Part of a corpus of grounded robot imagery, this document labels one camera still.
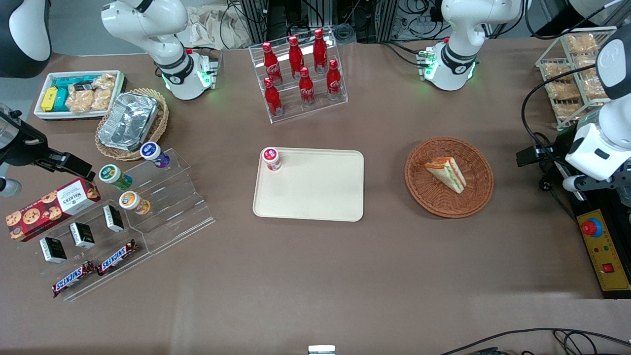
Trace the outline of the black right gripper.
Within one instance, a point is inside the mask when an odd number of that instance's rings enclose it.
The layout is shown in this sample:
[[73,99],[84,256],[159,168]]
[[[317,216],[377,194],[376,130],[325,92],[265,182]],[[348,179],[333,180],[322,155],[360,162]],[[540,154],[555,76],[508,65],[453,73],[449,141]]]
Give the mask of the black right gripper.
[[54,168],[93,182],[96,173],[92,171],[92,164],[68,152],[49,150],[46,135],[22,121],[21,114],[20,111],[1,112],[2,164]]

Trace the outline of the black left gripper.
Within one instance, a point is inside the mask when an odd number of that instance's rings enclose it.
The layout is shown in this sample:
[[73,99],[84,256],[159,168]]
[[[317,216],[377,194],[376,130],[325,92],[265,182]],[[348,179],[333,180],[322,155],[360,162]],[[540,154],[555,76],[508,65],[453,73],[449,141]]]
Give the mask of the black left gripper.
[[516,153],[516,164],[518,168],[545,162],[555,157],[563,162],[563,164],[555,162],[555,166],[560,173],[580,175],[581,171],[574,168],[574,166],[566,162],[565,159],[574,143],[575,133],[576,130],[562,130],[559,131],[554,144],[535,144],[531,147],[532,149],[518,151],[518,153]]

